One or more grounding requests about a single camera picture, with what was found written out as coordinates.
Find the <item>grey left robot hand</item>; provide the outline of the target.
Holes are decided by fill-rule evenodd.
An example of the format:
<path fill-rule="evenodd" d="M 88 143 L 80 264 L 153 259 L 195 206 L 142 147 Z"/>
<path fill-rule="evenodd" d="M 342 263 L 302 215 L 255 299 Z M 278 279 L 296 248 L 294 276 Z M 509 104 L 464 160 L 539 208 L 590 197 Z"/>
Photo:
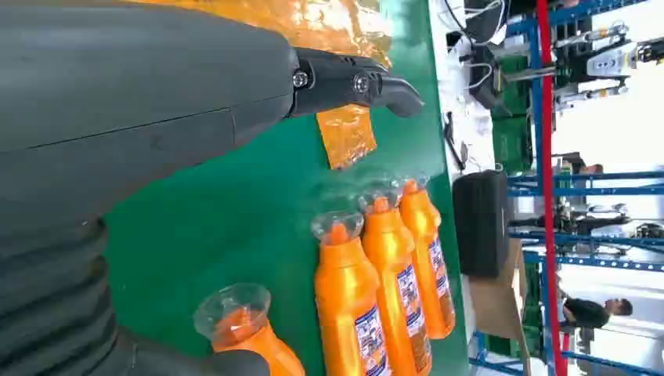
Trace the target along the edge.
<path fill-rule="evenodd" d="M 251 350 L 191 357 L 117 323 L 103 216 L 142 186 L 285 118 L 423 101 L 375 60 L 176 6 L 1 4 L 1 372 L 267 375 Z"/>

